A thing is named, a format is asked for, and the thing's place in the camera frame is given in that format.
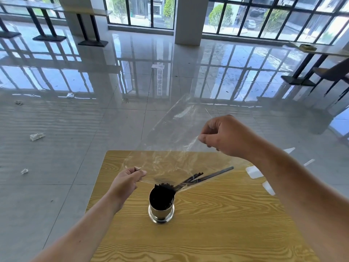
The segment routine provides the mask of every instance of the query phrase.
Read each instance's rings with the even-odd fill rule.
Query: plastic wrapper
[[[176,187],[197,173],[203,173],[198,177],[202,180],[228,167],[234,167],[227,172],[231,173],[249,166],[247,161],[208,148],[198,140],[205,123],[216,116],[220,115],[214,105],[183,96],[130,153],[123,167],[136,166],[147,171],[143,182]],[[184,185],[181,191],[200,184],[203,182]]]

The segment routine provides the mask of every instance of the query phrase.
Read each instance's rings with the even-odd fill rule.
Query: chair leg
[[[320,80],[319,80],[319,81],[314,85],[314,87],[310,90],[309,95],[310,95],[310,93],[315,89],[315,87],[317,87],[318,84],[321,83],[322,80],[323,80],[323,78],[320,78]]]
[[[349,92],[349,87],[341,93],[341,95],[339,96],[337,102],[338,102],[339,100],[341,100],[341,99],[347,94],[347,92]]]
[[[331,87],[326,91],[326,93],[324,94],[324,96],[326,96],[328,94],[328,92],[338,83],[338,81],[334,82]]]

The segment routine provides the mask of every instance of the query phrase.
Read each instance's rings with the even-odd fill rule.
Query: stainless steel container
[[[164,210],[164,211],[159,211],[157,209],[155,209],[152,205],[151,205],[151,201],[150,201],[150,195],[151,192],[149,193],[149,207],[148,207],[148,214],[151,218],[151,220],[155,223],[161,224],[161,223],[166,223],[168,221],[170,221],[173,217],[174,214],[174,197],[173,197],[173,203],[171,204],[171,206]]]

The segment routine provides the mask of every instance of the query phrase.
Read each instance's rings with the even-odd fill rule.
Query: person's right arm
[[[349,261],[347,198],[233,116],[209,120],[198,139],[224,154],[253,163],[321,261]]]

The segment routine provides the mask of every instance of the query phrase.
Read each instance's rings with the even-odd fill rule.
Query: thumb
[[[208,146],[217,148],[217,134],[200,134],[198,140]]]
[[[133,172],[129,176],[136,182],[136,181],[140,180],[146,174],[147,174],[146,171],[139,170],[139,171]]]

